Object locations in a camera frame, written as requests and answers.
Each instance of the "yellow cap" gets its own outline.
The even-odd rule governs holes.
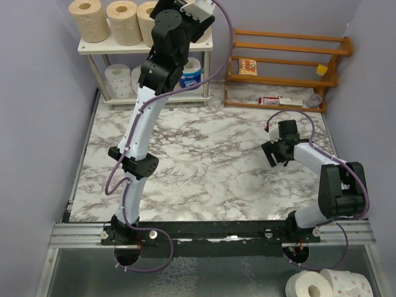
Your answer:
[[[320,76],[323,76],[328,70],[328,67],[326,65],[320,64],[316,68],[316,74],[319,74]]]

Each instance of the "small box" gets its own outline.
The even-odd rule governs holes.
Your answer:
[[[301,98],[289,98],[289,97],[279,96],[279,105],[302,107],[303,100]]]
[[[278,97],[262,97],[262,98],[259,98],[259,104],[279,105],[279,98]]]
[[[316,74],[323,76],[323,75],[325,75],[325,73],[327,72],[328,69],[329,68],[326,65],[320,64],[316,68]]]
[[[257,61],[250,59],[239,59],[238,74],[257,76]]]

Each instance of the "gray wall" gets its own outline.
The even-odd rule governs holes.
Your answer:
[[[390,281],[396,280],[395,15],[394,0],[363,0],[345,32],[356,51],[341,65],[326,112],[337,152],[365,167],[369,218]]]
[[[67,8],[72,0],[57,0],[62,3],[63,11],[68,14]],[[233,26],[243,30],[274,31],[285,33],[316,34],[339,37],[346,29],[347,23],[352,18],[361,0],[220,0],[231,16]],[[113,0],[102,0],[103,7]],[[146,0],[135,0],[137,4],[147,2]],[[212,55],[212,72],[218,69],[224,61],[224,53],[228,44],[227,22],[219,9],[216,9],[217,20],[213,29],[214,51]],[[260,42],[257,38],[251,41]],[[273,39],[261,39],[261,42],[273,42]],[[294,45],[301,41],[292,40]],[[275,58],[293,58],[302,60],[316,60],[326,62],[327,56],[315,54],[280,53],[274,56],[273,51],[243,50],[239,52],[250,56],[273,56]],[[112,62],[121,62],[133,68],[140,64],[147,55],[112,56]],[[287,77],[315,78],[314,70],[310,67],[288,67],[274,64],[261,64],[260,75],[270,74],[272,76],[285,75]]]
[[[0,10],[0,296],[34,296],[59,221],[95,83],[53,0]]]

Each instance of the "white marble countertop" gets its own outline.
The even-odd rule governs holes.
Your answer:
[[[317,199],[319,178],[292,161],[271,168],[261,144],[269,140],[266,120],[274,110],[225,108],[223,86],[212,84],[208,107],[165,109],[157,121],[149,151],[160,159],[146,184],[140,220],[279,220]],[[254,101],[264,95],[306,97],[311,89],[263,85],[231,85],[230,98]],[[104,193],[114,166],[107,156],[118,144],[131,116],[131,108],[110,111],[99,104],[71,212],[71,222],[105,222],[115,213],[122,189]],[[332,153],[320,113],[310,113],[317,127],[315,143]],[[309,121],[298,113],[301,137],[311,133]],[[118,170],[114,182],[123,176]]]

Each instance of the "toilet paper roll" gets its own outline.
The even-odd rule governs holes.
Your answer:
[[[201,80],[200,62],[196,58],[188,58],[188,63],[183,69],[183,76],[180,78],[182,88],[199,84]]]
[[[75,0],[69,12],[84,41],[95,43],[109,37],[110,28],[99,0]]]
[[[151,31],[154,28],[154,20],[150,17],[153,8],[157,5],[156,1],[143,3],[137,8],[137,19],[139,20],[140,31],[145,45],[152,47],[154,44]]]
[[[135,3],[116,1],[107,7],[106,12],[116,43],[130,46],[142,41]]]
[[[139,89],[139,77],[140,77],[140,69],[141,68],[142,68],[142,66],[137,66],[131,72],[132,88],[134,89],[135,93],[137,93],[137,90]]]
[[[370,283],[361,274],[323,269],[321,275],[330,283],[333,296],[373,297]]]
[[[113,64],[106,68],[107,85],[117,98],[128,98],[132,95],[131,71],[126,65]]]
[[[333,297],[329,282],[317,272],[302,271],[289,278],[287,297]]]

